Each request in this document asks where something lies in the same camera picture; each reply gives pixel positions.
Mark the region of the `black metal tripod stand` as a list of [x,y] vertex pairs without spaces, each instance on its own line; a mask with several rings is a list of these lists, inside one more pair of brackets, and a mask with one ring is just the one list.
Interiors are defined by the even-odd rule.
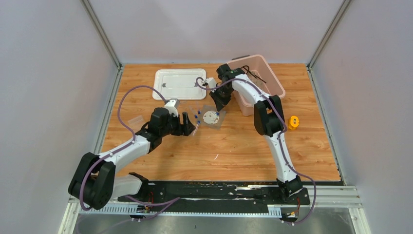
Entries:
[[250,80],[253,81],[256,85],[266,84],[260,76],[258,76],[254,71],[251,71],[248,65],[244,65],[241,69],[245,72],[245,74],[249,77]]

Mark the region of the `clear test tube rack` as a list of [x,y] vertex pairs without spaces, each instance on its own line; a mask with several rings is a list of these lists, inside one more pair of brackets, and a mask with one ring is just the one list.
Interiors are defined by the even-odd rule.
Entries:
[[145,119],[142,115],[134,117],[128,120],[128,126],[134,131],[137,132],[145,124]]

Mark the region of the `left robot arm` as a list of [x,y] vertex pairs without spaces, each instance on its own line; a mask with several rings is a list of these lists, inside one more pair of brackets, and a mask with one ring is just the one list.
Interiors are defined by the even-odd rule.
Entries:
[[154,109],[150,120],[132,138],[109,151],[84,154],[69,184],[68,193],[83,205],[84,210],[103,208],[112,198],[131,195],[137,201],[149,196],[143,177],[136,173],[116,178],[116,173],[135,159],[158,147],[168,135],[189,136],[195,125],[188,114],[170,113],[166,108]]

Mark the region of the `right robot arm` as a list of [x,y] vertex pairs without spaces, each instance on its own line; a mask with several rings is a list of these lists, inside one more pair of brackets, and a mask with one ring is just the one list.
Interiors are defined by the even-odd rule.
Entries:
[[295,171],[285,142],[285,119],[281,99],[270,95],[256,86],[241,69],[231,69],[228,64],[217,69],[220,84],[212,79],[203,81],[208,88],[217,111],[224,109],[231,100],[233,91],[237,91],[247,102],[253,105],[254,127],[264,136],[275,161],[277,170],[278,197],[283,203],[291,203],[303,189],[302,181]]

